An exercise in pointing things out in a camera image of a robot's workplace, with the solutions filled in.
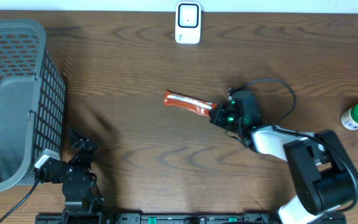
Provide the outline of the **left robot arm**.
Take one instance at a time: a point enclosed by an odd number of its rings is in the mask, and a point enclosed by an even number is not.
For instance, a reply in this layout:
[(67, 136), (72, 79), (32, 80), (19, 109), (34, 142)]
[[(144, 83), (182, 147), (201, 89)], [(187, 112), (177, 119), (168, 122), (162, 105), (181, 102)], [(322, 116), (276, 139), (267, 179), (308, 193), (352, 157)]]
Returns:
[(97, 185), (97, 175), (91, 171), (98, 145), (73, 129), (68, 130), (75, 155), (68, 161), (49, 149), (44, 149), (35, 165), (35, 179), (39, 183), (62, 184), (65, 208), (60, 215), (37, 215), (36, 223), (107, 223), (108, 212)]

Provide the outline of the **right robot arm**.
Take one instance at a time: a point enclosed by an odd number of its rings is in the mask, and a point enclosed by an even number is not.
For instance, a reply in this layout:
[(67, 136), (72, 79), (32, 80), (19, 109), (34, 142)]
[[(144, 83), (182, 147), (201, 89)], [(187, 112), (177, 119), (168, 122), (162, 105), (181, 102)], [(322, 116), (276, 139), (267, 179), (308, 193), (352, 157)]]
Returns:
[(301, 133), (267, 124), (250, 90), (212, 104), (209, 117), (244, 147), (287, 162), (296, 195), (273, 222), (345, 223), (344, 212), (358, 202), (358, 171), (334, 131)]

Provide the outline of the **red Top chocolate bar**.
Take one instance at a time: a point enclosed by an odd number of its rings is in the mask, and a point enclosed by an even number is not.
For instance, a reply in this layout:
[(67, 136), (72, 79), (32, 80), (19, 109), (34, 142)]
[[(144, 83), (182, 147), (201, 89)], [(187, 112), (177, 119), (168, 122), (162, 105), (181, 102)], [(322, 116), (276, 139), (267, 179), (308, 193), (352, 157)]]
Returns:
[(196, 98), (173, 93), (169, 90), (165, 91), (163, 104), (165, 106), (183, 108), (201, 116), (209, 116), (209, 112), (218, 105), (217, 103), (197, 100)]

